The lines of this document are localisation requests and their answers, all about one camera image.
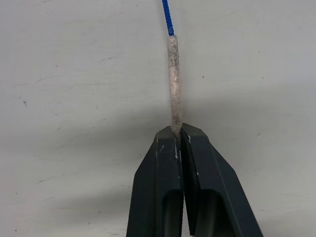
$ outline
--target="wall surface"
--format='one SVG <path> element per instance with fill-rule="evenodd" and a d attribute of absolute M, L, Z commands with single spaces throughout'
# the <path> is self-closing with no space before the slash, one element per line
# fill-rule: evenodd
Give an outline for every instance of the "wall surface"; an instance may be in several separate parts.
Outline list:
<path fill-rule="evenodd" d="M 184 122 L 265 237 L 316 236 L 316 1 L 169 6 Z M 0 35 L 1 236 L 125 236 L 133 175 L 171 123 L 160 0 L 2 0 Z"/>

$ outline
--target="white background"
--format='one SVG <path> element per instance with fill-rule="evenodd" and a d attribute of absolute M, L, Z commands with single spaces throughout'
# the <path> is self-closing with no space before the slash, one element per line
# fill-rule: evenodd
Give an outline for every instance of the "white background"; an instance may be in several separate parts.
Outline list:
<path fill-rule="evenodd" d="M 316 236 L 316 1 L 169 6 L 184 122 L 264 236 Z M 125 236 L 133 175 L 170 125 L 166 38 L 160 0 L 1 0 L 1 236 Z"/>

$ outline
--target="blue rope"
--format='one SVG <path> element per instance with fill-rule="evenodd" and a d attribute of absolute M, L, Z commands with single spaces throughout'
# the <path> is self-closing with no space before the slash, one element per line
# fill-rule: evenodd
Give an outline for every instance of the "blue rope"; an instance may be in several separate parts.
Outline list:
<path fill-rule="evenodd" d="M 174 36 L 173 26 L 172 26 L 172 21 L 171 21 L 169 6 L 168 6 L 168 0 L 162 0 L 162 5 L 163 5 L 164 16 L 166 17 L 166 23 L 167 23 L 169 36 Z"/>

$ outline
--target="white wall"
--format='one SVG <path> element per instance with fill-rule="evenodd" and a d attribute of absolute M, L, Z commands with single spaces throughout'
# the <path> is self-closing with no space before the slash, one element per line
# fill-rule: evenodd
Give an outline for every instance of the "white wall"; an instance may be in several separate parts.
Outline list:
<path fill-rule="evenodd" d="M 184 122 L 264 236 L 316 236 L 316 1 L 169 6 Z M 166 37 L 160 0 L 0 2 L 1 236 L 125 236 L 134 172 L 170 125 Z"/>

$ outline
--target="black clamp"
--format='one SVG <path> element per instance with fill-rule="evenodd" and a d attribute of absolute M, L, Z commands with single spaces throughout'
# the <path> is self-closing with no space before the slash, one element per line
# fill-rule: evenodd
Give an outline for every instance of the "black clamp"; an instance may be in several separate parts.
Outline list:
<path fill-rule="evenodd" d="M 192 236 L 263 236 L 233 168 L 188 124 L 181 150 L 170 127 L 156 134 L 134 177 L 126 237 L 180 237 L 183 197 Z"/>

